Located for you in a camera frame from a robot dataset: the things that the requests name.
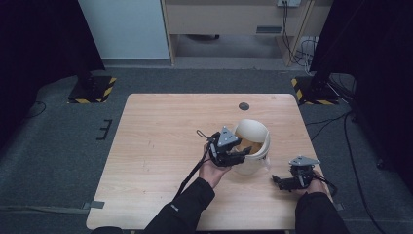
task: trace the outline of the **electrical outlet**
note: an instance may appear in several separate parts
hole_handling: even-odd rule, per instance
[[[299,7],[301,0],[278,0],[277,6],[283,7],[285,3],[288,7]]]

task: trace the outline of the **hand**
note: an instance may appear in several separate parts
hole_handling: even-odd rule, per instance
[[[204,145],[204,152],[207,148],[207,144]],[[203,178],[212,188],[219,183],[221,178],[231,170],[231,167],[217,167],[212,161],[210,161],[209,152],[206,154],[203,165],[200,167],[199,177]]]
[[[314,170],[314,173],[317,176],[321,176],[321,174],[319,172],[317,172],[316,170]],[[314,193],[314,192],[322,192],[322,193],[327,194],[327,190],[325,189],[324,184],[316,178],[313,178],[313,180],[310,183],[310,186],[308,186],[307,188],[296,189],[296,190],[293,190],[293,191],[294,191],[294,193],[296,193],[300,196],[304,195],[306,192],[309,193],[309,194]]]

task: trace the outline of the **wall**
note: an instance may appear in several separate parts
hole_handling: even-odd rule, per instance
[[[161,1],[79,3],[103,59],[169,59]]]

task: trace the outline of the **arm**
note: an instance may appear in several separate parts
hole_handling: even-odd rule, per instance
[[[143,233],[195,233],[201,212],[215,196],[213,188],[230,170],[216,167],[207,155],[200,167],[199,177],[179,197],[166,204]]]
[[[330,202],[321,181],[315,179],[307,189],[296,190],[296,193],[302,195],[295,209],[297,234],[350,233]]]

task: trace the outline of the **black tripod base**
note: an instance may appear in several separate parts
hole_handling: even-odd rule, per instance
[[[338,97],[329,86],[314,90],[312,80],[312,76],[297,76],[291,80],[299,104],[338,104]]]
[[[77,82],[69,95],[69,103],[105,102],[112,91],[116,78],[111,76],[94,76],[94,88],[85,89]]]

